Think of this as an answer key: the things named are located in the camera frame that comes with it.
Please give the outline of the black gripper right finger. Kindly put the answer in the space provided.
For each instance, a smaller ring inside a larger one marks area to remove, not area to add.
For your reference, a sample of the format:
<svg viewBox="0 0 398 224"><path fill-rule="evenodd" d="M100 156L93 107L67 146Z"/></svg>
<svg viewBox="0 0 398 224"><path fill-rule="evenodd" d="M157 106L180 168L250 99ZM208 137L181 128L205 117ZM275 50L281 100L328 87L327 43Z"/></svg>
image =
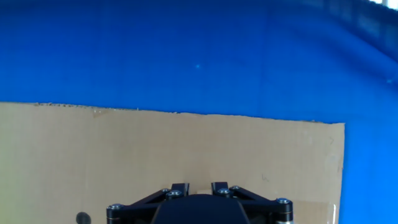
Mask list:
<svg viewBox="0 0 398 224"><path fill-rule="evenodd" d="M211 193L237 202L239 214L249 223L294 223L293 202L287 198L270 200L238 185L229 187L227 182L212 182Z"/></svg>

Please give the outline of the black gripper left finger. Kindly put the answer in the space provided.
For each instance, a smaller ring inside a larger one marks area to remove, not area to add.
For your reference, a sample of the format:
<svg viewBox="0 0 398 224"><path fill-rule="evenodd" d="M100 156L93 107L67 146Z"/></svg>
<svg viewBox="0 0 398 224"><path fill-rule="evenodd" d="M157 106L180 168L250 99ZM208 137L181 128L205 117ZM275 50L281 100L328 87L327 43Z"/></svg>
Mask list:
<svg viewBox="0 0 398 224"><path fill-rule="evenodd" d="M168 200L189 195L190 184L172 184L130 205L115 203L106 209L107 224L134 223L139 218L153 217L160 205Z"/></svg>

